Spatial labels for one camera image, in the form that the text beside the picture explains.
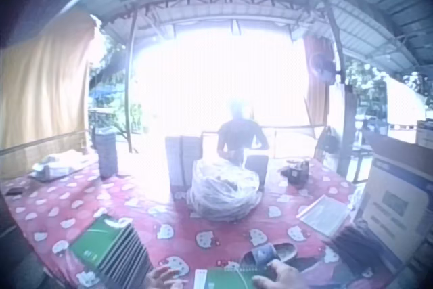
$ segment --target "plastic bag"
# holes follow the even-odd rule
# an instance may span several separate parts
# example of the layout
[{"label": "plastic bag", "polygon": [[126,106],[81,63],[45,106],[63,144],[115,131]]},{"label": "plastic bag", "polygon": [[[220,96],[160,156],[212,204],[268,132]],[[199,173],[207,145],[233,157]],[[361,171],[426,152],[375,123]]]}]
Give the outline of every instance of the plastic bag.
[{"label": "plastic bag", "polygon": [[245,217],[262,198],[255,172],[227,160],[194,163],[188,206],[213,221],[234,221]]}]

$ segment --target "box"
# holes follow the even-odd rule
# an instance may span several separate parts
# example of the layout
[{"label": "box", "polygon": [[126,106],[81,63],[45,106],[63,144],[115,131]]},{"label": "box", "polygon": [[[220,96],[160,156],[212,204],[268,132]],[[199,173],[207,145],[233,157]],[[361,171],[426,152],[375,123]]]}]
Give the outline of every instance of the box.
[{"label": "box", "polygon": [[415,140],[417,145],[433,149],[433,121],[418,121],[417,135]]},{"label": "box", "polygon": [[374,158],[356,219],[367,224],[396,274],[389,288],[411,288],[429,268],[422,261],[433,261],[433,150],[364,134]]},{"label": "box", "polygon": [[187,136],[166,137],[165,148],[170,186],[190,188],[193,164],[203,156],[202,138]]}]

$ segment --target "hand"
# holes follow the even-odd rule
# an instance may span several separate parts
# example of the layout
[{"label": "hand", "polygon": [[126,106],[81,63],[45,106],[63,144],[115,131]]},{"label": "hand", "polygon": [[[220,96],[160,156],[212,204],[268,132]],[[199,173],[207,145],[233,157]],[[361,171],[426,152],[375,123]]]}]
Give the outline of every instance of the hand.
[{"label": "hand", "polygon": [[170,267],[157,267],[151,270],[144,279],[145,289],[182,289],[184,280],[176,280],[174,277],[179,270]]},{"label": "hand", "polygon": [[267,277],[256,276],[252,278],[254,286],[258,289],[308,289],[305,280],[299,271],[280,260],[273,260],[270,263],[277,274],[277,281],[274,282]]}]

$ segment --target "paper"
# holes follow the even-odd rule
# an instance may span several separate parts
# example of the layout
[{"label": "paper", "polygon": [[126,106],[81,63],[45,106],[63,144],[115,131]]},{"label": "paper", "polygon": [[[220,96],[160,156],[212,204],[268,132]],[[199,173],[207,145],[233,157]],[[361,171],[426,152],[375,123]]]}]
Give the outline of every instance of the paper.
[{"label": "paper", "polygon": [[327,237],[340,228],[349,213],[347,205],[323,195],[296,218]]}]

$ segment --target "green notebook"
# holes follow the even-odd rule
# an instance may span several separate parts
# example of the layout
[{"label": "green notebook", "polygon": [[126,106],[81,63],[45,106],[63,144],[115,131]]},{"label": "green notebook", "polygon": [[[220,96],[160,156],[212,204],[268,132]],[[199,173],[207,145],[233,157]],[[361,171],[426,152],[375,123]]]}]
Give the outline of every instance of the green notebook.
[{"label": "green notebook", "polygon": [[97,269],[128,227],[114,218],[97,218],[71,245],[71,251],[86,265]]},{"label": "green notebook", "polygon": [[252,284],[252,277],[255,275],[269,274],[265,269],[209,269],[204,289],[256,289]]}]

